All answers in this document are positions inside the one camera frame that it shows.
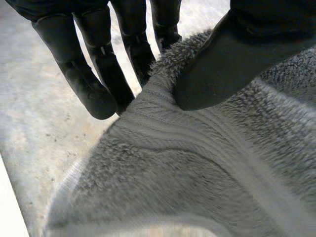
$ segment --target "gray towel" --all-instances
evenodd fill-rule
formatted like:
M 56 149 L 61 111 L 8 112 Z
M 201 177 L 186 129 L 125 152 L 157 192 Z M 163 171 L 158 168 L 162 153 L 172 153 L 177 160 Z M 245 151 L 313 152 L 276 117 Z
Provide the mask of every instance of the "gray towel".
M 176 77 L 210 30 L 176 43 L 127 111 L 69 172 L 48 236 L 187 223 L 221 237 L 316 234 L 316 48 L 228 101 L 185 112 Z

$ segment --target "gray concrete floor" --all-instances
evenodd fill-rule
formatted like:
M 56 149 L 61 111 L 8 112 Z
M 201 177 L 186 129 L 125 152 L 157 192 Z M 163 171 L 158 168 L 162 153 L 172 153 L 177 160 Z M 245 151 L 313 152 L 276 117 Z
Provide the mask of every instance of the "gray concrete floor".
M 158 48 L 147 1 L 147 35 L 156 58 Z M 123 49 L 115 13 L 112 39 L 131 88 L 140 87 Z M 188 37 L 214 27 L 229 9 L 229 0 L 183 0 L 179 33 Z M 38 236 L 51 195 L 75 160 L 84 156 L 118 117 L 92 118 L 60 73 L 30 22 L 0 2 L 0 151 L 31 236 Z M 92 65 L 83 39 L 80 43 Z M 211 236 L 193 227 L 152 227 L 128 236 Z

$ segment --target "terry cloth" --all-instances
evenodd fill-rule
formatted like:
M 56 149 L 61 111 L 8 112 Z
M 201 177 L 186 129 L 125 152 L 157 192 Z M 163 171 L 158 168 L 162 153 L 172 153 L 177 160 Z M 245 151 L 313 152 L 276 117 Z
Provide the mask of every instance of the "terry cloth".
M 127 111 L 69 172 L 47 236 L 186 223 L 219 237 L 316 234 L 316 48 L 226 102 L 182 111 L 172 91 L 210 30 L 173 45 Z

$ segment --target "fluffy towel fabric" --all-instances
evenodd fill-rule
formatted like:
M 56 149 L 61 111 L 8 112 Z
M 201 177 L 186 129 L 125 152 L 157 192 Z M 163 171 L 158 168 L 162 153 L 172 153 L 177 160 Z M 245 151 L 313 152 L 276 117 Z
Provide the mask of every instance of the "fluffy towel fabric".
M 312 237 L 316 48 L 216 107 L 185 112 L 177 75 L 211 31 L 175 44 L 127 111 L 70 171 L 48 236 L 189 223 L 223 237 Z

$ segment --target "towel fold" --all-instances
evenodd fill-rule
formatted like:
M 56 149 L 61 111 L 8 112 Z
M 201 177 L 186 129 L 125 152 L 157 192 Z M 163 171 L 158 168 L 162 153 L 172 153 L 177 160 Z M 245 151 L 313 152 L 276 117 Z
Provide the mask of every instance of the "towel fold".
M 55 195 L 47 236 L 187 223 L 223 237 L 316 233 L 316 48 L 228 101 L 182 111 L 172 91 L 211 30 L 178 42 Z

